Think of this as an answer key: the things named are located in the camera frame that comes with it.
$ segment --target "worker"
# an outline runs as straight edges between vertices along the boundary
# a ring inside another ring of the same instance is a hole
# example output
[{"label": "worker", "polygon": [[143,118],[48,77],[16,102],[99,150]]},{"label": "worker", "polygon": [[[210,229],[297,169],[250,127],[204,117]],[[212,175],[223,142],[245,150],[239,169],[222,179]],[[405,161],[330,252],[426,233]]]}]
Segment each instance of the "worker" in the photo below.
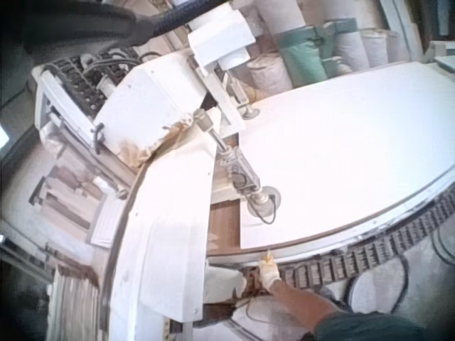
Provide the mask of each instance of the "worker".
[{"label": "worker", "polygon": [[349,313],[310,291],[283,282],[270,253],[259,263],[262,286],[281,303],[317,341],[425,341],[436,340],[411,321],[381,313]]}]

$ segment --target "white work glove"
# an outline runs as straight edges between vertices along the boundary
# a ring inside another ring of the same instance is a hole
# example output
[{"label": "white work glove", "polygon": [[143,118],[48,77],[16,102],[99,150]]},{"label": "white work glove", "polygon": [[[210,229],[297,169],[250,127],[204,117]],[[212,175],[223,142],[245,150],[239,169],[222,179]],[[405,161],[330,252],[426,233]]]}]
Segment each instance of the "white work glove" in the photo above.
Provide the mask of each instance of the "white work glove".
[{"label": "white work glove", "polygon": [[275,281],[281,281],[278,266],[273,260],[270,251],[266,257],[259,262],[259,273],[261,275],[262,286],[270,292],[270,287]]}]

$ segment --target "wood panel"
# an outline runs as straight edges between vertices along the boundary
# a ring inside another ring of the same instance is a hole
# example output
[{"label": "wood panel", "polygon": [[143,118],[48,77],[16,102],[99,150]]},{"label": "wood panel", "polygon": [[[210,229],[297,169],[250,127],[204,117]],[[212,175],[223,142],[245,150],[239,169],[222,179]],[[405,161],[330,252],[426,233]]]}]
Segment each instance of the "wood panel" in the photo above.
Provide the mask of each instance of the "wood panel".
[{"label": "wood panel", "polygon": [[208,256],[241,252],[240,201],[226,201],[210,208]]}]

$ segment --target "floor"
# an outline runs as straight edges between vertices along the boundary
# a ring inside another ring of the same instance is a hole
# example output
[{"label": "floor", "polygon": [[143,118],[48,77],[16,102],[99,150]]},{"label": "floor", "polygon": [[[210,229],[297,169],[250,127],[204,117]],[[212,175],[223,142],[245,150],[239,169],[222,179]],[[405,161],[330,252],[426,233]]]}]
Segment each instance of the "floor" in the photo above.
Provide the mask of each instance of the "floor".
[{"label": "floor", "polygon": [[[455,253],[455,216],[441,226],[442,239]],[[430,238],[405,253],[409,263],[407,295],[396,314],[409,318],[439,333],[443,340],[455,337],[455,268],[444,264],[434,253]],[[362,275],[353,289],[354,310],[390,312],[404,283],[404,270],[399,259]],[[346,282],[328,286],[337,299],[343,297]],[[297,341],[306,332],[273,298],[253,301],[238,309],[232,323],[218,324],[194,331],[196,341],[274,340]],[[250,332],[245,335],[244,329]]]}]

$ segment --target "metal rod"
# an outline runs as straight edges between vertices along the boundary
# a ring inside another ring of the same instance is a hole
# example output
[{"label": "metal rod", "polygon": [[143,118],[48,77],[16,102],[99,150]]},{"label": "metal rod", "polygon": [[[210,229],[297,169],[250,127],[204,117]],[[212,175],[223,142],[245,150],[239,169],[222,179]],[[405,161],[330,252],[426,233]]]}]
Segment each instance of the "metal rod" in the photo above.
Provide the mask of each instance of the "metal rod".
[{"label": "metal rod", "polygon": [[193,323],[183,323],[183,341],[193,341]]},{"label": "metal rod", "polygon": [[216,144],[218,147],[220,147],[223,153],[229,150],[229,146],[223,141],[221,136],[214,129],[209,130],[208,133],[210,136],[212,136],[212,139],[215,140]]}]

